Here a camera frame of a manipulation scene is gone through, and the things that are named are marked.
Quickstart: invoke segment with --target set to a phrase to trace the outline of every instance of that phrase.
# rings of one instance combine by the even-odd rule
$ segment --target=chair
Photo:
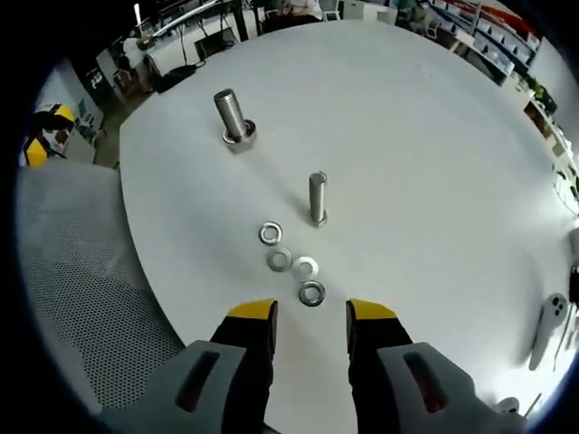
[[[427,25],[426,25],[426,37],[428,39],[436,39],[438,38],[438,28],[441,25],[441,21],[440,20],[431,20]]]
[[[376,12],[376,20],[379,21],[380,23],[396,25],[397,15],[398,9],[390,9],[388,11],[378,11]]]
[[[319,7],[322,10],[322,21],[339,21],[340,14],[337,10],[341,0],[319,0]]]
[[[67,160],[21,169],[24,283],[45,343],[93,414],[124,409],[184,346],[138,262],[119,174]]]
[[[346,0],[344,2],[344,19],[345,20],[363,20],[364,3]]]

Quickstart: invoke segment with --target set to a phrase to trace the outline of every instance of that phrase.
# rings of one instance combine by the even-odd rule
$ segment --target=flat washer
[[[318,296],[315,298],[308,298],[306,292],[308,289],[312,288],[318,292]],[[321,283],[311,280],[309,282],[304,282],[301,287],[299,287],[298,297],[299,301],[307,307],[317,307],[321,305],[322,301],[326,298],[326,289]]]
[[[276,260],[276,258],[279,258],[279,257],[283,258],[281,263],[279,263]],[[272,271],[278,271],[278,272],[287,271],[291,267],[291,253],[289,250],[287,250],[283,247],[271,249],[268,252],[267,259],[268,259],[268,267],[270,267],[270,269]]]
[[[270,229],[275,231],[275,236],[268,238],[266,232]],[[281,241],[283,237],[283,229],[279,223],[276,222],[265,222],[260,228],[260,240],[263,244],[268,246],[275,246]]]
[[[293,274],[296,279],[300,282],[313,280],[318,276],[319,272],[318,263],[309,256],[300,256],[294,260],[291,269],[293,270]]]

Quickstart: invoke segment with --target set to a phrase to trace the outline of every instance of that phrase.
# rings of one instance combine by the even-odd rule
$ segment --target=table surface
[[[213,95],[233,88],[258,140],[233,155]],[[310,24],[216,54],[122,125],[128,223],[160,306],[190,344],[241,302],[280,302],[265,421],[356,432],[346,300],[393,308],[416,342],[468,372],[481,399],[530,406],[552,358],[526,359],[542,300],[566,293],[573,216],[543,138],[502,90],[403,29]],[[327,173],[328,222],[307,223],[308,176]],[[258,230],[313,257],[325,302],[266,265]]]

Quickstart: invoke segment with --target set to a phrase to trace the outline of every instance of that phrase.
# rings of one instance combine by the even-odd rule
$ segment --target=metal bolt
[[[318,228],[327,221],[326,209],[324,208],[326,184],[327,176],[323,172],[316,172],[309,176],[309,217]]]
[[[234,152],[251,149],[257,136],[255,124],[243,117],[235,92],[224,89],[214,95],[214,102],[223,123],[223,141]]]

